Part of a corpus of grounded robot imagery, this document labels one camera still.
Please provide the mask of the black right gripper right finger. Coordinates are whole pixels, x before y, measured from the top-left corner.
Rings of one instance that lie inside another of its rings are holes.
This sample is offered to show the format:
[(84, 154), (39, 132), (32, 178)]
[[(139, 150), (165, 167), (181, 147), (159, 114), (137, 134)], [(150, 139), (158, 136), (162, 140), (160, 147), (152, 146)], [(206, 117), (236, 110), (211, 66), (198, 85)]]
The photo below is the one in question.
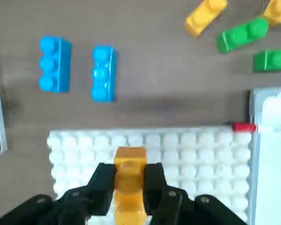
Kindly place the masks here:
[(194, 200), (185, 190), (167, 184), (161, 163), (144, 167), (143, 203), (151, 225), (245, 225), (212, 195)]

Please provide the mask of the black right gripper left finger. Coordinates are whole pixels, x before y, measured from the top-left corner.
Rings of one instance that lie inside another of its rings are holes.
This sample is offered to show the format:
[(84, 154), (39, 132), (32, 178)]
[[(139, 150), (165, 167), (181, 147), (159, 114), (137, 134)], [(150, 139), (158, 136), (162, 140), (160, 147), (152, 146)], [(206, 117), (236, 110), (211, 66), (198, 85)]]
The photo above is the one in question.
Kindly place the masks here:
[(0, 225), (83, 225), (92, 216), (106, 216), (115, 173), (115, 165), (99, 163), (87, 185), (67, 190), (58, 200), (35, 195), (0, 217)]

